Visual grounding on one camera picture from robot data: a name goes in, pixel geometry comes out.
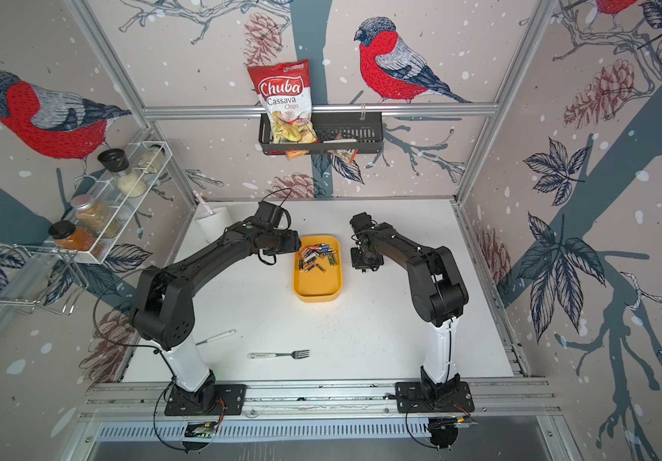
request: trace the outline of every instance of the black jar lid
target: black jar lid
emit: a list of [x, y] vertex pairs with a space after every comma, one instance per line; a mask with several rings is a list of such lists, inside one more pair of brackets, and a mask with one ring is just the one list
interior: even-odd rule
[[124, 171], [129, 167], [129, 160], [123, 149], [108, 149], [98, 154], [98, 161], [110, 172]]
[[49, 226], [49, 235], [54, 239], [61, 240], [62, 238], [67, 238], [74, 234], [75, 229], [77, 229], [77, 227], [70, 221], [57, 221]]

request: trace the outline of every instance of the vent grille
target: vent grille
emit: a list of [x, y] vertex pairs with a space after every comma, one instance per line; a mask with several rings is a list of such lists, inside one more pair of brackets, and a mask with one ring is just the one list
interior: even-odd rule
[[[157, 429], [164, 440], [183, 440], [188, 421], [159, 422]], [[410, 432], [416, 437], [430, 437], [427, 418], [408, 418]], [[370, 439], [406, 438], [404, 418], [367, 418], [349, 420], [224, 420], [212, 441], [215, 443], [269, 442], [299, 439]], [[101, 442], [156, 440], [151, 422], [103, 423]]]

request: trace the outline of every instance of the silver jar lid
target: silver jar lid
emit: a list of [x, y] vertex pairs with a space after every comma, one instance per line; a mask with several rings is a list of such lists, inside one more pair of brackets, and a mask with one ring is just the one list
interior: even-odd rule
[[70, 200], [70, 205], [72, 205], [74, 209], [88, 209], [95, 204], [95, 199], [92, 196], [88, 196], [87, 194], [74, 196], [72, 200]]

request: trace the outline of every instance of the white table surface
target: white table surface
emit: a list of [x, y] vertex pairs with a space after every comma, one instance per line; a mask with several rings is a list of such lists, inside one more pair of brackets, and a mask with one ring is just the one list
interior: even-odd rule
[[[233, 221], [252, 216], [256, 202], [228, 207]], [[226, 330], [233, 337], [198, 346], [218, 381], [419, 378], [429, 327], [410, 300], [407, 272], [389, 258], [377, 272], [354, 270], [349, 256], [353, 215], [367, 212], [422, 245], [453, 253], [470, 300], [456, 334], [455, 360], [463, 378], [512, 376], [510, 363], [448, 200], [288, 201], [299, 235], [333, 235], [341, 244], [343, 290], [332, 302], [308, 304], [292, 291], [293, 255], [268, 266], [256, 256], [233, 264], [194, 297], [196, 342]], [[193, 222], [176, 260], [206, 245]], [[310, 349], [309, 358], [249, 360], [251, 352]], [[138, 348], [123, 381], [169, 381], [151, 350]]]

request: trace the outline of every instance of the black mounting plate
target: black mounting plate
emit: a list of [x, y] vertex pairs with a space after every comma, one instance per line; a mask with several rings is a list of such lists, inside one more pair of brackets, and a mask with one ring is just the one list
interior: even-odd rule
[[[246, 395], [246, 384], [216, 384], [216, 401], [218, 397], [226, 404], [225, 416], [241, 414]], [[209, 411], [200, 411], [193, 403], [187, 401], [176, 387], [169, 393], [167, 406], [164, 408], [165, 416], [206, 416], [220, 415], [220, 404], [213, 405]]]
[[469, 384], [461, 381], [459, 391], [445, 402], [439, 402], [434, 407], [426, 401], [421, 391], [419, 381], [399, 381], [395, 383], [395, 395], [397, 399], [397, 410], [400, 413], [461, 413], [455, 405], [459, 405], [466, 411], [474, 411], [474, 401]]

